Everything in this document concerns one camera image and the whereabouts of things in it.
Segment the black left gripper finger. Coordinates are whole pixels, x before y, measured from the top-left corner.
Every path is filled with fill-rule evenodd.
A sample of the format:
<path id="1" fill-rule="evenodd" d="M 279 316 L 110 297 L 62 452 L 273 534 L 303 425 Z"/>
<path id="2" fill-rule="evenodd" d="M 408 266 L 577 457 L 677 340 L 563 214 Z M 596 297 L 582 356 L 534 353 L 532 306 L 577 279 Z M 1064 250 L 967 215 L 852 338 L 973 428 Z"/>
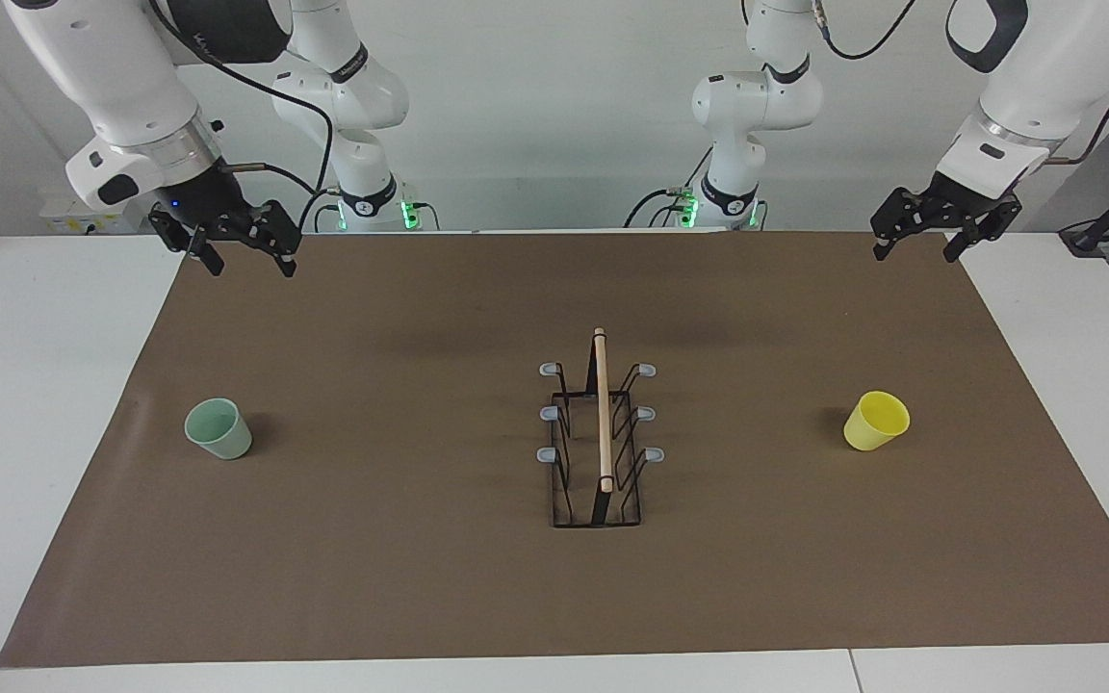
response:
<path id="1" fill-rule="evenodd" d="M 1020 215 L 1022 203 L 1015 194 L 1004 194 L 997 205 L 981 216 L 967 217 L 962 223 L 958 233 L 942 251 L 943 259 L 955 263 L 960 259 L 964 251 L 973 248 L 983 241 L 993 242 L 1003 237 L 1009 225 Z"/>
<path id="2" fill-rule="evenodd" d="M 894 188 L 889 196 L 881 202 L 879 208 L 872 215 L 869 227 L 875 242 L 872 247 L 877 262 L 888 259 L 891 249 L 902 240 L 913 234 L 920 234 L 930 227 L 927 215 L 934 216 L 936 198 L 928 194 L 910 192 L 908 188 Z"/>

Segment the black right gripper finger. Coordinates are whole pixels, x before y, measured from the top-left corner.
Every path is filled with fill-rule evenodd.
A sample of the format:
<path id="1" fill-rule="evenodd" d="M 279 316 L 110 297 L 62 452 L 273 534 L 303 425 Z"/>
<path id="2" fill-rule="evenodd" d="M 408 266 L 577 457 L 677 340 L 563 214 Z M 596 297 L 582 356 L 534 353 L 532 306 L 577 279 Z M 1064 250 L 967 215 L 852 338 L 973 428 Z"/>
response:
<path id="1" fill-rule="evenodd" d="M 298 225 L 277 200 L 250 208 L 250 228 L 245 231 L 244 244 L 268 255 L 286 279 L 297 271 L 295 256 L 302 238 Z"/>
<path id="2" fill-rule="evenodd" d="M 224 271 L 224 259 L 221 259 L 218 251 L 210 245 L 206 233 L 202 230 L 190 231 L 162 207 L 154 207 L 147 212 L 147 223 L 171 253 L 181 253 L 199 259 L 212 276 L 221 276 Z"/>

